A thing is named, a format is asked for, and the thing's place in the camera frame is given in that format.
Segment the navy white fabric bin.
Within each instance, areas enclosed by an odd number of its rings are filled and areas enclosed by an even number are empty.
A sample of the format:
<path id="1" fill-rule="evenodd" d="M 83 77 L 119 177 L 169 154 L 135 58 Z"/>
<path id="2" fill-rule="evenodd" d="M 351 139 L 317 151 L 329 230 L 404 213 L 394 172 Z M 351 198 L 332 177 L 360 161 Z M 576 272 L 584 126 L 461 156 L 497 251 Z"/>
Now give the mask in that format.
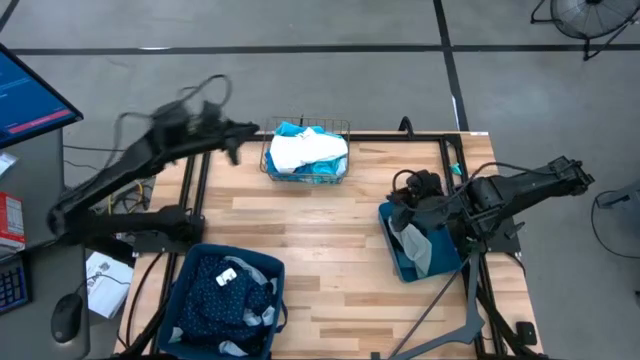
<path id="1" fill-rule="evenodd" d="M 268 335 L 260 354 L 245 357 L 222 355 L 216 350 L 194 346 L 182 340 L 182 331 L 176 327 L 176 323 L 186 300 L 189 277 L 194 273 L 199 260 L 206 255 L 238 257 L 260 270 L 267 278 L 277 279 L 275 319 L 273 324 L 268 327 Z M 279 318 L 288 316 L 288 310 L 284 304 L 284 280 L 284 263 L 270 255 L 225 245 L 200 244 L 194 246 L 186 255 L 166 306 L 165 318 L 158 333 L 159 348 L 179 360 L 268 360 L 271 356 L 274 336 L 282 332 L 285 327 L 279 322 Z"/>

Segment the black keyboard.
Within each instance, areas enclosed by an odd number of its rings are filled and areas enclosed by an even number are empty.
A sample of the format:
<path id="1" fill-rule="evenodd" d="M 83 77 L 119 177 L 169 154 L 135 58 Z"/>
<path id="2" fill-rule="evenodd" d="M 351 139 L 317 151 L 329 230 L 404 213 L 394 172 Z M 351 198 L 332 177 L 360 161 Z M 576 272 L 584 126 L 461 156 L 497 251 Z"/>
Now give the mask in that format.
<path id="1" fill-rule="evenodd" d="M 22 256 L 0 261 L 0 315 L 31 301 L 28 266 Z"/>

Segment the blue plastic bin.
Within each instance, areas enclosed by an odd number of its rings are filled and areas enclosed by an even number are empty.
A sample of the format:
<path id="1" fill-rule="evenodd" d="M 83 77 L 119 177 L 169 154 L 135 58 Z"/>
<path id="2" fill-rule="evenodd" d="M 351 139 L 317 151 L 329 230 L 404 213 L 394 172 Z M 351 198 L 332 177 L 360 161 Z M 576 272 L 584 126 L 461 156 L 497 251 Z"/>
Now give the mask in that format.
<path id="1" fill-rule="evenodd" d="M 396 274 L 402 282 L 411 283 L 428 277 L 450 273 L 459 268 L 461 260 L 446 228 L 441 227 L 429 231 L 420 230 L 432 244 L 432 259 L 428 275 L 424 278 L 419 278 L 414 264 L 405 256 L 400 244 L 391 233 L 389 226 L 390 214 L 390 203 L 383 203 L 378 207 L 378 218 L 382 234 L 389 249 Z"/>

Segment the turquoise drawstring cloth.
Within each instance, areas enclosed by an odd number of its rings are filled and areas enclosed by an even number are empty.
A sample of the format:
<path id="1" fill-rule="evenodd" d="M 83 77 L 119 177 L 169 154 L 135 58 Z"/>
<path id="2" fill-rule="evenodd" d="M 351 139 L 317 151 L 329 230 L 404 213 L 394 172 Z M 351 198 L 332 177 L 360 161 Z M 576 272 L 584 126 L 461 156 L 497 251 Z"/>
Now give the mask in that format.
<path id="1" fill-rule="evenodd" d="M 347 170 L 348 161 L 346 157 L 336 158 L 329 161 L 318 161 L 304 166 L 304 172 L 308 174 L 330 175 L 340 177 Z"/>

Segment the red white box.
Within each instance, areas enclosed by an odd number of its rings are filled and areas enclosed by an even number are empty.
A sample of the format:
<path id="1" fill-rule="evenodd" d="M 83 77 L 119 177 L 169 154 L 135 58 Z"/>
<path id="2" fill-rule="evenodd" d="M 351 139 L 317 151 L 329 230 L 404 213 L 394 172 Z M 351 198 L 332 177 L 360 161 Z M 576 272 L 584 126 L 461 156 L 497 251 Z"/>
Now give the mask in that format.
<path id="1" fill-rule="evenodd" d="M 26 246 L 22 202 L 0 192 L 0 247 L 19 252 Z"/>

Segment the black floor fan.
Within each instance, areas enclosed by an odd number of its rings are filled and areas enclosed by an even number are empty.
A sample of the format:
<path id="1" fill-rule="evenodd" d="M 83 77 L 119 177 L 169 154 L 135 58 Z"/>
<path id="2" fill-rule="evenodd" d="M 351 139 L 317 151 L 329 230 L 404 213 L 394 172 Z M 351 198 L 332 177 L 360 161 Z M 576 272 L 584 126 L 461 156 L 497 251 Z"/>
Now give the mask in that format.
<path id="1" fill-rule="evenodd" d="M 640 0 L 540 0 L 531 24 L 553 24 L 565 36 L 583 41 L 584 61 L 605 50 L 640 16 Z"/>

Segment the black computer mouse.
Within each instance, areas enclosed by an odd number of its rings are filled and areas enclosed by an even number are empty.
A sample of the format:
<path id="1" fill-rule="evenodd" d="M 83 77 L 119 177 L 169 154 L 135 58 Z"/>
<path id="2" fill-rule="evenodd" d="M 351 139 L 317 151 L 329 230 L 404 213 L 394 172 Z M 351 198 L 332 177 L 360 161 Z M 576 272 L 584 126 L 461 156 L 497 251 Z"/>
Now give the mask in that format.
<path id="1" fill-rule="evenodd" d="M 77 293 L 69 293 L 56 303 L 50 319 L 50 329 L 57 343 L 67 343 L 74 339 L 81 326 L 83 299 Z"/>

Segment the computer monitor blue screen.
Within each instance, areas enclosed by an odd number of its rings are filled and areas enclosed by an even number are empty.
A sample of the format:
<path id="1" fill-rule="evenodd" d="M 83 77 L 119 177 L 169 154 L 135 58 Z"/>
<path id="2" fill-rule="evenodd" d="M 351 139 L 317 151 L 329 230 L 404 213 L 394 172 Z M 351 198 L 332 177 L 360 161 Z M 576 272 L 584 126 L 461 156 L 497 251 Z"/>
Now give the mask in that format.
<path id="1" fill-rule="evenodd" d="M 0 149 L 83 119 L 79 109 L 0 43 Z"/>

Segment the light grey cloth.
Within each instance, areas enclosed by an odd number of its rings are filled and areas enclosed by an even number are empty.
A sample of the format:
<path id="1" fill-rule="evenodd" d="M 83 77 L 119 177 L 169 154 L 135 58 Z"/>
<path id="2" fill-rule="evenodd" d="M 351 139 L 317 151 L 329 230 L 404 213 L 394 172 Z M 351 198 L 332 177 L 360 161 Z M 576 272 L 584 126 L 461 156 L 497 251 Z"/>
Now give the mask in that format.
<path id="1" fill-rule="evenodd" d="M 391 233 L 400 244 L 405 256 L 414 264 L 417 276 L 424 278 L 428 275 L 431 259 L 432 244 L 428 238 L 413 224 L 408 224 L 403 230 L 396 231 L 392 221 L 389 221 Z"/>

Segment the navy dotted cloth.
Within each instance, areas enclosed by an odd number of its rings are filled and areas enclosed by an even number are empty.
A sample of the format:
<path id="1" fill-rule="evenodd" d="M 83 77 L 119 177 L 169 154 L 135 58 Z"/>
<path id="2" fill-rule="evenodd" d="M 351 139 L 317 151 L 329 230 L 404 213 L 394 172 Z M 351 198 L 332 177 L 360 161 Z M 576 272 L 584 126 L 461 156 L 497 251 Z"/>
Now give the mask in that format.
<path id="1" fill-rule="evenodd" d="M 226 256 L 206 255 L 189 277 L 186 300 L 176 327 L 182 340 L 222 355 L 256 356 L 262 352 L 268 327 L 248 326 L 246 307 L 260 315 L 276 305 L 276 289 L 259 285 Z"/>

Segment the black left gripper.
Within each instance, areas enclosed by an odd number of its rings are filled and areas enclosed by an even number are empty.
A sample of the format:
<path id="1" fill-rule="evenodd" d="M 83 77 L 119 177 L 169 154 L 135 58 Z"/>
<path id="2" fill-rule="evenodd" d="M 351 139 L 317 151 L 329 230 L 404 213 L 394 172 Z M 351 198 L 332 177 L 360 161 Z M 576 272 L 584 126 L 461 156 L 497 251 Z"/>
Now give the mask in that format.
<path id="1" fill-rule="evenodd" d="M 231 164 L 237 166 L 241 162 L 239 148 L 259 129 L 260 127 L 253 122 L 231 120 L 224 114 L 221 104 L 204 102 L 197 133 L 204 138 L 215 139 L 218 143 L 224 144 L 224 151 Z"/>

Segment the black power adapter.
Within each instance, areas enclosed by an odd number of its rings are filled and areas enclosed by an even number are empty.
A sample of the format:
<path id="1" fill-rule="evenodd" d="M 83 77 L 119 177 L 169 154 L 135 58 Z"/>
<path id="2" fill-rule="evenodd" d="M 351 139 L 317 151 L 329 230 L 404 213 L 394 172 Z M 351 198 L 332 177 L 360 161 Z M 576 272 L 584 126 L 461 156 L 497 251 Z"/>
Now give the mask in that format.
<path id="1" fill-rule="evenodd" d="M 516 337 L 522 345 L 535 346 L 538 344 L 536 328 L 532 322 L 518 321 L 515 326 Z"/>

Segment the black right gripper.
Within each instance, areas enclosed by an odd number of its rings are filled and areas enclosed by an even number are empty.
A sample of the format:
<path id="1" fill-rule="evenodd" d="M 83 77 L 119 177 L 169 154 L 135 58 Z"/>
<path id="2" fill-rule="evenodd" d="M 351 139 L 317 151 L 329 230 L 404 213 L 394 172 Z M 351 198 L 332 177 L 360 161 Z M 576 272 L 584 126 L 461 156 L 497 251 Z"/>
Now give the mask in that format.
<path id="1" fill-rule="evenodd" d="M 409 224 L 421 231 L 436 229 L 448 220 L 455 201 L 452 196 L 407 196 L 401 203 L 391 204 L 390 227 L 395 232 L 402 232 Z"/>

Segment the grey desk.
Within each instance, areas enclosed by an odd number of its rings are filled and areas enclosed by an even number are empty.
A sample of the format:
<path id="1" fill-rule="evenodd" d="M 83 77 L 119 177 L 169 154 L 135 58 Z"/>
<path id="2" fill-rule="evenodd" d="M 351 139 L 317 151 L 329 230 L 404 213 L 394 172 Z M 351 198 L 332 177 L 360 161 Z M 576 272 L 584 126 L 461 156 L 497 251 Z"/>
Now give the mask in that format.
<path id="1" fill-rule="evenodd" d="M 46 217 L 65 188 L 62 132 L 56 130 L 5 149 L 18 158 L 0 178 L 0 191 L 22 200 L 31 302 L 0 315 L 0 360 L 77 360 L 90 350 L 88 315 L 78 335 L 58 343 L 50 319 L 58 300 L 84 281 L 81 246 L 55 247 Z"/>

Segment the blue fleece cloth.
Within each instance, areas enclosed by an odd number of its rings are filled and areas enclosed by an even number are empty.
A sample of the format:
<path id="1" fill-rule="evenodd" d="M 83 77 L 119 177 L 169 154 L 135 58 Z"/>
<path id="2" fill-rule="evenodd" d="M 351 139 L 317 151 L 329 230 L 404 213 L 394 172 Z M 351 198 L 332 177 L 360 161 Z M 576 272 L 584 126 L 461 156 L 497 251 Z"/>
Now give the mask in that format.
<path id="1" fill-rule="evenodd" d="M 304 172 L 304 166 L 320 161 L 319 145 L 325 138 L 319 129 L 282 122 L 265 154 L 267 171 L 308 174 Z"/>

